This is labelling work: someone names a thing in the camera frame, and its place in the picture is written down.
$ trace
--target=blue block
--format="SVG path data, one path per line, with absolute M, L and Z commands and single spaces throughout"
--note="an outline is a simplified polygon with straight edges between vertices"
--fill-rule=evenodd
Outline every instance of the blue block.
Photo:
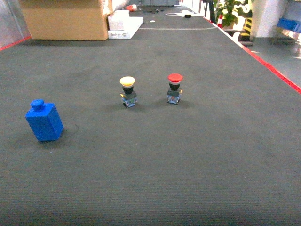
M 57 140 L 63 131 L 61 118 L 53 103 L 34 100 L 25 117 L 38 141 Z

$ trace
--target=red push button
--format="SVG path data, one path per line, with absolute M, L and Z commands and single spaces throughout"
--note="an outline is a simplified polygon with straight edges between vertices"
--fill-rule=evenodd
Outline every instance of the red push button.
M 170 74 L 168 77 L 168 80 L 170 80 L 172 83 L 178 83 L 180 81 L 182 81 L 183 76 L 181 76 L 180 74 Z

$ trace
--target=potted plant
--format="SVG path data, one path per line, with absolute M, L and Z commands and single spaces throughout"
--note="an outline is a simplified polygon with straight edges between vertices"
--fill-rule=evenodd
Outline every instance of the potted plant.
M 223 28 L 233 28 L 238 23 L 238 17 L 243 16 L 250 11 L 248 0 L 220 0 L 216 4 L 217 18 L 222 17 Z

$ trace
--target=green leaves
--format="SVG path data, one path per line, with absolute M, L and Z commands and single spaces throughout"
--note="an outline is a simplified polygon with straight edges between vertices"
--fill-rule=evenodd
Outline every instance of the green leaves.
M 232 23 L 238 23 L 238 16 L 241 15 L 241 5 L 246 5 L 248 0 L 221 0 L 216 5 L 217 18 L 223 14 L 223 26 L 229 26 Z

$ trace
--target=floor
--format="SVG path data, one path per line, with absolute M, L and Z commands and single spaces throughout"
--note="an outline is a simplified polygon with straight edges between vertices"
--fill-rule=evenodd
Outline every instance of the floor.
M 254 46 L 248 48 L 301 87 L 301 57 L 296 56 L 297 45 L 294 42 L 278 41 L 272 44 L 269 38 L 257 38 Z

